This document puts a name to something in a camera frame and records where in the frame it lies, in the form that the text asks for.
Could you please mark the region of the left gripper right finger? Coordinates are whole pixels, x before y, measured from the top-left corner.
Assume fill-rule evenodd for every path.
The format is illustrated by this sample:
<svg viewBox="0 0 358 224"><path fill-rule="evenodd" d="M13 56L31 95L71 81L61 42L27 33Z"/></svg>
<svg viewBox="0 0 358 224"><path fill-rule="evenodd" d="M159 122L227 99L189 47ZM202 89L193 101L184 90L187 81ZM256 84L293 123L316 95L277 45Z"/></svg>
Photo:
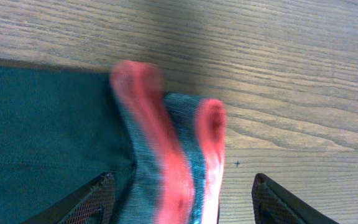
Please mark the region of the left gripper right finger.
<svg viewBox="0 0 358 224"><path fill-rule="evenodd" d="M255 175L252 203L256 224L337 224L262 173Z"/></svg>

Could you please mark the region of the black leggings with red waistband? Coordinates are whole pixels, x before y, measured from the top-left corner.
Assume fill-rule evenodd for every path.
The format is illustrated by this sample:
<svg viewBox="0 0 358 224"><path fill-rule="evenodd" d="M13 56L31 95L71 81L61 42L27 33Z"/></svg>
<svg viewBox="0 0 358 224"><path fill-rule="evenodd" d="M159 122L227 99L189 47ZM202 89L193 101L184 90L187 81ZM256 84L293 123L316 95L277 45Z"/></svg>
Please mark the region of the black leggings with red waistband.
<svg viewBox="0 0 358 224"><path fill-rule="evenodd" d="M225 127L221 101L165 93L150 63L0 66L0 223L24 223L105 172L109 223L216 223Z"/></svg>

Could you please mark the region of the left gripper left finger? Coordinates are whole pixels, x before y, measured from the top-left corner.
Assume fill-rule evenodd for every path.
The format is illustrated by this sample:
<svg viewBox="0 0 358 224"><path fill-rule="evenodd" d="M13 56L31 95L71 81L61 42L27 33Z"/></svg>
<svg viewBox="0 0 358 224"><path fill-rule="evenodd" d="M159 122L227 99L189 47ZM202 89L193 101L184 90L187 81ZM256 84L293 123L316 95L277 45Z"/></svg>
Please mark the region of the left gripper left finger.
<svg viewBox="0 0 358 224"><path fill-rule="evenodd" d="M114 177L105 172L24 224L107 224L114 202Z"/></svg>

